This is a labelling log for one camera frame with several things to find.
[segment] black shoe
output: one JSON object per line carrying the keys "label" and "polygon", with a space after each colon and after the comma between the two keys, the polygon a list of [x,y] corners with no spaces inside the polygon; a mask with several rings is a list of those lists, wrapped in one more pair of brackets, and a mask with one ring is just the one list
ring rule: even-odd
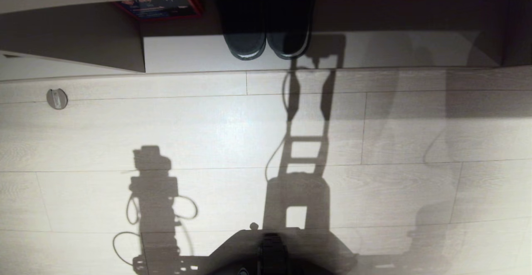
{"label": "black shoe", "polygon": [[281,59],[302,56],[310,44],[314,0],[264,0],[268,44]]}
{"label": "black shoe", "polygon": [[246,270],[246,268],[240,268],[240,271],[238,271],[237,275],[249,275],[249,272]]}
{"label": "black shoe", "polygon": [[266,46],[262,0],[216,0],[227,46],[240,60],[259,57]]}

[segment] floor plank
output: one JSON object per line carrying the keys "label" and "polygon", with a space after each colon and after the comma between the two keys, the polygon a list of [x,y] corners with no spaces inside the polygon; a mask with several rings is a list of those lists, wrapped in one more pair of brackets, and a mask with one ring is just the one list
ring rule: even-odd
{"label": "floor plank", "polygon": [[527,218],[450,224],[447,239],[453,256],[450,273],[464,274],[513,267]]}
{"label": "floor plank", "polygon": [[[9,245],[0,248],[0,273],[133,275],[133,267],[114,253],[113,237],[114,233],[0,231],[0,243]],[[116,247],[129,261],[140,252],[140,243],[135,240],[120,239]]]}
{"label": "floor plank", "polygon": [[[289,178],[282,182],[283,190],[274,194],[278,171],[269,168],[270,182],[262,168],[172,170],[157,178],[148,171],[140,175],[40,172],[38,176],[54,231],[164,232],[174,229],[174,214],[183,216],[181,222],[194,232],[236,231],[253,223],[263,228],[266,221],[272,224],[276,219],[286,221],[273,223],[274,229],[290,224],[346,228],[447,223],[460,164],[331,166],[325,168],[323,186],[294,173],[285,175]],[[138,186],[136,182],[143,179],[146,182]],[[140,228],[126,217],[131,222],[136,219],[135,207],[128,203],[132,191],[140,205]],[[311,197],[303,201],[304,195]],[[306,207],[306,214],[287,212],[294,205]]]}
{"label": "floor plank", "polygon": [[451,222],[530,217],[532,161],[465,162]]}
{"label": "floor plank", "polygon": [[528,267],[522,267],[522,268],[509,268],[509,269],[503,269],[503,270],[491,270],[491,271],[484,271],[484,272],[475,272],[475,273],[467,273],[463,275],[529,275],[530,274],[530,266]]}
{"label": "floor plank", "polygon": [[353,274],[449,274],[453,264],[445,225],[361,228],[357,234],[360,255]]}
{"label": "floor plank", "polygon": [[[377,91],[445,90],[445,68],[424,69],[339,69],[336,84],[329,93],[356,93]],[[296,74],[301,84],[300,93],[322,93],[323,82],[331,71],[300,69]],[[247,91],[255,94],[280,94],[287,71],[248,71]]]}
{"label": "floor plank", "polygon": [[519,247],[519,254],[515,260],[516,267],[524,267],[530,269],[532,264],[532,218],[528,218],[525,233],[523,235],[521,246]]}
{"label": "floor plank", "polygon": [[364,164],[532,157],[532,93],[369,93]]}
{"label": "floor plank", "polygon": [[128,203],[135,172],[38,172],[42,197],[54,231],[70,233],[118,233],[138,231]]}
{"label": "floor plank", "polygon": [[[320,100],[301,98],[293,135],[323,132]],[[328,164],[360,163],[364,108],[363,93],[333,99]],[[142,145],[160,146],[174,169],[264,167],[287,126],[281,96],[17,103],[0,115],[1,171],[132,170]]]}
{"label": "floor plank", "polygon": [[33,172],[0,172],[0,229],[50,231]]}
{"label": "floor plank", "polygon": [[532,90],[532,67],[450,69],[447,90]]}
{"label": "floor plank", "polygon": [[91,76],[0,82],[0,103],[46,101],[61,88],[70,101],[82,99],[246,95],[245,72]]}

